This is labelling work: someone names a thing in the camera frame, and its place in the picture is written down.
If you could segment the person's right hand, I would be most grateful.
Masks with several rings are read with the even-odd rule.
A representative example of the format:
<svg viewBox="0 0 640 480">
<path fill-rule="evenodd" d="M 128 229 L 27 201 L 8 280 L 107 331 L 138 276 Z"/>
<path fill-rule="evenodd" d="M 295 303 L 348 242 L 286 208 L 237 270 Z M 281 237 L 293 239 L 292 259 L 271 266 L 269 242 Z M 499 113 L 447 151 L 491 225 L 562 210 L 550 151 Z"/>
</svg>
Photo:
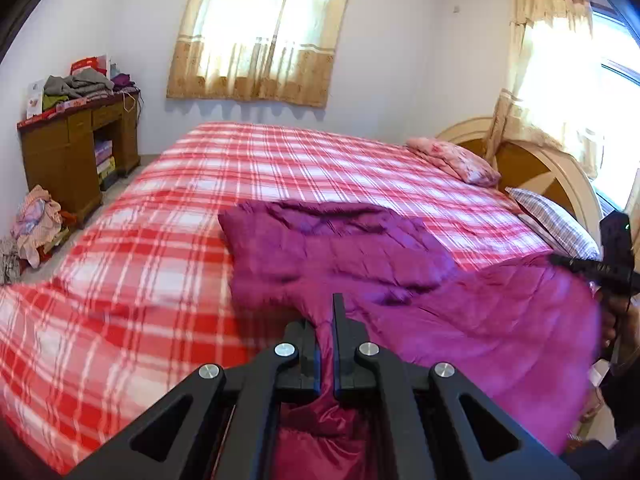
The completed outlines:
<svg viewBox="0 0 640 480">
<path fill-rule="evenodd" d="M 616 296 L 603 288 L 597 292 L 602 309 L 601 347 L 612 348 L 608 362 L 612 373 L 621 375 L 639 359 L 639 307 L 631 298 Z"/>
</svg>

